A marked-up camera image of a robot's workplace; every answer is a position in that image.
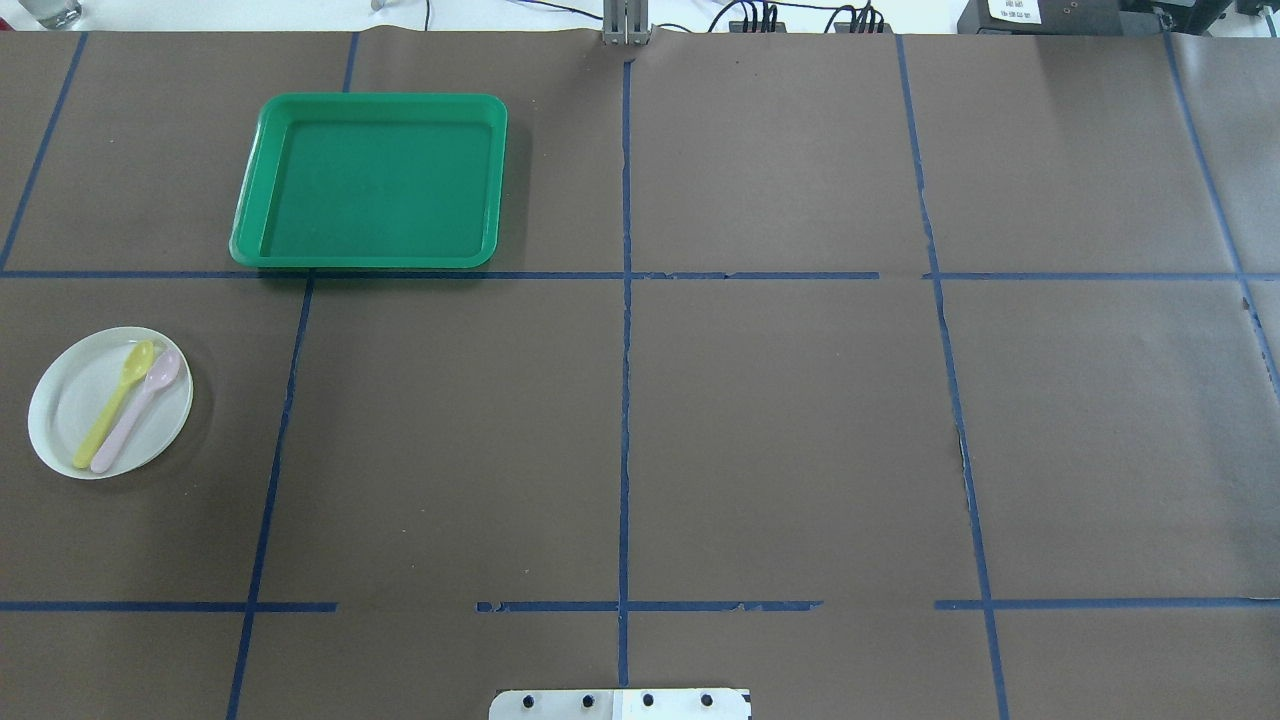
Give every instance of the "white label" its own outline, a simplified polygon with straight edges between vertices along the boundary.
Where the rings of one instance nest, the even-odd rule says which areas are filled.
[[[1039,0],[987,0],[987,9],[997,20],[1039,24]]]

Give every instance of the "spoon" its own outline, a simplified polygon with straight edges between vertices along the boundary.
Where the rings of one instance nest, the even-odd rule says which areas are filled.
[[[102,407],[102,411],[97,415],[97,420],[93,421],[93,427],[84,436],[84,442],[81,443],[79,450],[76,451],[76,456],[72,457],[72,465],[81,470],[88,468],[93,454],[102,445],[102,438],[111,429],[111,420],[115,419],[115,413],[120,409],[120,404],[124,402],[124,395],[147,374],[147,369],[151,368],[155,357],[156,347],[150,340],[143,340],[133,346],[129,356],[124,359],[124,366],[120,368],[120,382],[115,386],[111,400],[106,401],[106,407]]]
[[[178,379],[178,375],[180,374],[182,355],[179,355],[177,350],[166,350],[163,355],[160,355],[160,357],[156,357],[156,363],[147,373],[147,378],[142,380],[142,389],[138,391],[138,396],[129,404],[129,409],[124,411],[124,415],[120,415],[120,421],[116,423],[111,434],[106,436],[106,441],[102,442],[102,448],[93,456],[93,462],[90,465],[90,470],[93,470],[95,473],[105,473],[111,469],[111,464],[115,462],[115,457],[120,455],[120,448],[124,447],[124,441],[129,439],[129,433],[133,432],[133,425],[137,424],[138,418],[142,416],[142,411],[147,409],[147,405],[151,402],[151,397],[173,384],[173,380]]]

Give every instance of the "metal bracket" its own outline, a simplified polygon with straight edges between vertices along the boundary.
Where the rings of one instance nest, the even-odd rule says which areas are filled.
[[[730,688],[664,691],[507,691],[489,720],[751,720],[751,693]]]
[[[648,45],[649,0],[604,0],[604,44]]]

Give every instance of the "white plate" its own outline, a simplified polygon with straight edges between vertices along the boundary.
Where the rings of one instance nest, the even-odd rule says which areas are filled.
[[[78,469],[72,465],[72,457],[93,420],[110,400],[111,392],[120,382],[120,369],[133,346],[150,340],[156,346],[159,357],[165,350],[182,350],[165,336],[147,328],[111,328],[93,333],[67,348],[54,360],[40,378],[36,392],[31,396],[31,409],[27,411],[27,433],[36,455],[54,470],[68,478],[96,480],[128,473],[141,468],[169,447],[178,437],[182,425],[191,413],[191,400],[195,386],[187,369],[187,357],[182,357],[182,374],[172,386],[157,392],[151,405],[138,419],[138,424],[124,443],[124,450],[106,473]],[[129,406],[142,383],[129,389],[120,413]]]

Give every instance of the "blue tape line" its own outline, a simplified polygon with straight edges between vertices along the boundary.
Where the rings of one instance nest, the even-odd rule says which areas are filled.
[[[627,602],[631,564],[631,63],[622,64],[622,418],[618,468],[618,687],[631,682]]]
[[[1235,273],[925,273],[941,281],[1087,281],[1087,282],[1236,282]]]
[[[347,72],[342,76],[342,91],[351,92],[351,76],[356,72],[356,49],[360,47],[360,33],[351,33],[351,46],[347,49]]]
[[[244,685],[244,665],[248,661],[248,644],[253,638],[253,618],[256,614],[244,612],[244,623],[241,625],[239,650],[236,652],[236,670],[232,674],[232,692],[227,701],[227,720],[236,720],[239,714],[239,693]]]
[[[54,128],[58,127],[58,118],[63,114],[63,105],[67,102],[67,95],[72,90],[72,78],[76,77],[76,68],[79,67],[79,59],[84,54],[86,42],[88,42],[88,33],[82,32],[79,40],[76,41],[76,53],[72,54],[72,63],[67,67],[63,88],[58,91],[58,101],[54,102],[54,111],[50,113],[49,124],[45,126],[45,136],[40,138],[36,159],[32,160],[31,172],[27,173],[27,184],[23,186],[22,196],[18,199],[18,208],[13,213],[9,234],[4,238],[4,249],[0,250],[0,270],[9,261],[9,254],[13,252],[13,243],[18,240],[18,228],[22,225],[22,217],[27,214],[27,202],[31,201],[31,193],[36,190],[36,178],[40,177],[40,168],[45,164],[45,152],[49,151],[49,142],[54,138]]]
[[[820,600],[631,601],[632,612],[809,612]]]
[[[621,281],[622,273],[572,270],[316,270],[319,279]]]
[[[920,155],[920,138],[915,124],[915,106],[911,102],[911,81],[906,68],[906,49],[902,36],[893,36],[897,44],[897,67],[902,78],[902,102],[906,106],[906,128],[911,140],[911,159],[915,165],[915,188],[920,196],[920,222],[928,241],[929,272],[933,275],[933,301],[937,306],[938,331],[942,336],[942,355],[947,366],[947,386],[951,392],[951,414],[960,438],[960,460],[964,468],[965,498],[969,503],[969,532],[973,538],[973,555],[978,565],[978,587],[982,591],[983,619],[987,625],[987,652],[991,656],[991,676],[996,689],[996,707],[1001,720],[1009,720],[1009,700],[1005,692],[1005,670],[1000,657],[1000,635],[996,630],[996,612],[991,609],[991,579],[987,575],[987,550],[982,539],[982,519],[978,516],[978,493],[973,483],[973,459],[969,455],[969,434],[964,424],[964,407],[960,404],[960,383],[956,378],[955,356],[951,352],[951,331],[947,328],[946,302],[942,296],[942,281],[938,279],[938,251],[933,237],[933,222],[924,193],[924,161]]]
[[[1174,53],[1174,41],[1170,38],[1169,32],[1165,32],[1165,56],[1169,58],[1169,72],[1174,79],[1174,95],[1178,96],[1178,109],[1183,114],[1183,123],[1187,124],[1187,135],[1190,137],[1192,147],[1196,150],[1196,161],[1199,164],[1201,176],[1204,178],[1204,187],[1208,190],[1208,197],[1213,205],[1213,215],[1217,218],[1219,228],[1222,231],[1222,240],[1226,242],[1226,251],[1231,258],[1231,269],[1235,270],[1236,278],[1240,282],[1240,293],[1244,295],[1244,301],[1249,306],[1248,313],[1249,322],[1253,324],[1253,337],[1258,341],[1258,350],[1262,352],[1262,361],[1267,368],[1271,392],[1276,396],[1276,401],[1280,402],[1280,374],[1276,373],[1276,361],[1275,356],[1271,355],[1271,343],[1267,342],[1267,333],[1262,329],[1262,320],[1258,318],[1258,306],[1253,301],[1253,291],[1249,288],[1249,282],[1244,279],[1244,266],[1240,263],[1240,254],[1235,247],[1235,237],[1231,234],[1231,227],[1226,223],[1226,213],[1222,210],[1222,200],[1217,193],[1217,184],[1213,182],[1212,173],[1208,172],[1208,160],[1204,158],[1204,147],[1201,145],[1199,132],[1197,132],[1196,122],[1192,119],[1192,109],[1187,102],[1187,94],[1183,88],[1183,73],[1178,69],[1178,54]]]
[[[243,602],[10,601],[0,612],[243,612]]]
[[[298,270],[3,270],[0,277],[14,279],[305,279]]]
[[[617,612],[618,603],[599,601],[532,601],[532,602],[477,602],[476,612]]]
[[[627,612],[809,612],[822,607],[820,600],[632,600]],[[617,612],[618,603],[595,601],[477,602],[476,612]]]
[[[293,393],[298,380],[298,360],[302,356],[302,341],[307,334],[307,319],[311,316],[311,296],[315,293],[315,274],[307,277],[302,292],[302,310],[298,313],[298,329],[293,337],[293,357],[289,363],[289,379],[284,387],[284,406],[280,410],[280,427],[275,434],[275,454],[271,459],[271,475],[266,483],[266,502],[262,506],[262,524],[257,534],[257,551],[253,555],[253,574],[248,585],[248,600],[244,607],[244,624],[241,628],[239,651],[236,655],[236,671],[232,675],[232,692],[227,702],[227,720],[234,720],[239,711],[239,694],[244,684],[244,666],[248,662],[248,647],[253,637],[253,614],[257,611],[257,594],[262,587],[262,566],[266,562],[266,544],[271,537],[271,514],[275,511],[275,496],[280,484],[280,464],[284,456],[284,438],[289,430],[289,418],[293,413]]]
[[[259,602],[253,612],[316,612],[332,614],[338,611],[337,602]]]
[[[879,273],[635,273],[640,281],[878,281]]]
[[[982,610],[980,600],[940,600],[934,610]],[[1064,597],[1034,600],[992,600],[995,610],[1158,610],[1252,607],[1280,610],[1280,598],[1268,597]]]
[[[244,602],[17,600],[0,612],[244,612]],[[337,612],[337,602],[264,602],[259,612]]]

